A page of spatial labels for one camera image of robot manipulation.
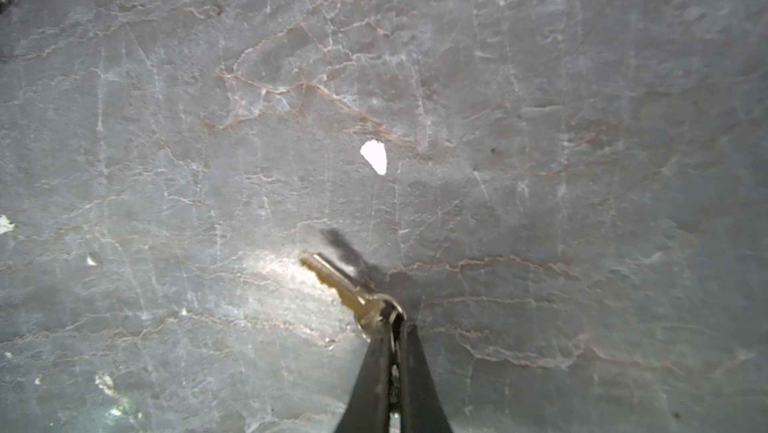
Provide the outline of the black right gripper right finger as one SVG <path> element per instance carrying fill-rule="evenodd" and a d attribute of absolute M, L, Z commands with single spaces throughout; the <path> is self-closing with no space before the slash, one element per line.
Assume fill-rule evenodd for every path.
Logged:
<path fill-rule="evenodd" d="M 398 347 L 401 431 L 452 433 L 414 323 L 403 324 Z"/>

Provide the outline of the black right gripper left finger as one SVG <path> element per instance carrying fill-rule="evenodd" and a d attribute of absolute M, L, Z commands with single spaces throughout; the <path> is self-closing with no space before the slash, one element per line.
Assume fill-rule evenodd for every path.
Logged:
<path fill-rule="evenodd" d="M 371 336 L 336 433 L 386 433 L 390 423 L 392 328 L 379 321 Z"/>

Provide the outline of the brass and silver key bunch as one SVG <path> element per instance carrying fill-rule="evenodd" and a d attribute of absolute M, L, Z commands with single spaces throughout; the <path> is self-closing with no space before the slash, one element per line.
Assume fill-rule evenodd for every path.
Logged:
<path fill-rule="evenodd" d="M 394 297 L 353 278 L 321 253 L 302 252 L 299 261 L 321 283 L 337 292 L 342 304 L 352 311 L 355 323 L 367 340 L 372 338 L 380 319 L 407 319 L 404 309 Z"/>

